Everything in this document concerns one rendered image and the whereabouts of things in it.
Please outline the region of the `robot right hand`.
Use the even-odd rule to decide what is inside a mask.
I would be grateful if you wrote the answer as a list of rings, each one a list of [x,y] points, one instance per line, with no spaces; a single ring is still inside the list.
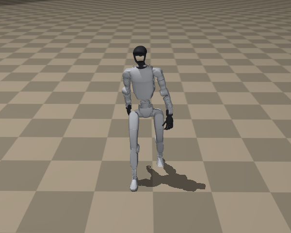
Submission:
[[[130,112],[131,112],[131,111],[130,111],[130,110],[131,110],[131,105],[129,104],[128,107],[126,107],[126,109],[127,109],[127,113],[128,113],[128,115],[129,115]]]

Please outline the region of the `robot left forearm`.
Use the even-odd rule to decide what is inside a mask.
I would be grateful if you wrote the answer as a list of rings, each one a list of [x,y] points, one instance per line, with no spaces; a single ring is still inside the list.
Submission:
[[[166,88],[166,91],[167,91],[167,96],[164,96],[163,97],[163,100],[164,100],[164,102],[165,102],[165,107],[166,107],[166,109],[168,109],[168,111],[169,111],[169,115],[171,115],[172,113],[173,113],[173,105],[172,105],[172,102],[171,102],[171,99],[170,99],[170,94],[169,94],[169,92],[168,92],[168,89]]]

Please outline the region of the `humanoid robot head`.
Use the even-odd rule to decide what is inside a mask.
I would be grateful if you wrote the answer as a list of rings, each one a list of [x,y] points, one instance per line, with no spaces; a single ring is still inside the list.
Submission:
[[[134,51],[133,51],[133,56],[134,56],[134,60],[135,62],[138,64],[139,67],[137,67],[138,69],[143,69],[146,68],[147,66],[143,66],[146,65],[145,64],[145,59],[146,59],[146,53],[147,50],[144,46],[137,46]],[[143,61],[137,61],[135,56],[144,56],[144,60]]]

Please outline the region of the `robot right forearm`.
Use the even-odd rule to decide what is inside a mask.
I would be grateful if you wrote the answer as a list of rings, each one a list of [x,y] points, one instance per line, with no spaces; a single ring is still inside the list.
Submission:
[[[129,104],[132,106],[132,104],[131,104],[131,94],[126,95],[126,94],[123,93],[123,95],[125,97],[125,103],[126,103],[125,105],[126,105],[126,107],[128,107]]]

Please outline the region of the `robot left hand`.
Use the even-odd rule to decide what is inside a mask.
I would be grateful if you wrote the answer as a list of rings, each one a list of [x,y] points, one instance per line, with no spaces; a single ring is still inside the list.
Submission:
[[[172,115],[173,114],[169,115],[169,111],[167,109],[166,110],[166,116],[167,116],[167,118],[166,118],[166,121],[162,125],[162,126],[164,126],[165,123],[166,123],[166,127],[165,127],[164,130],[169,130],[169,129],[173,128],[173,118],[172,118]]]

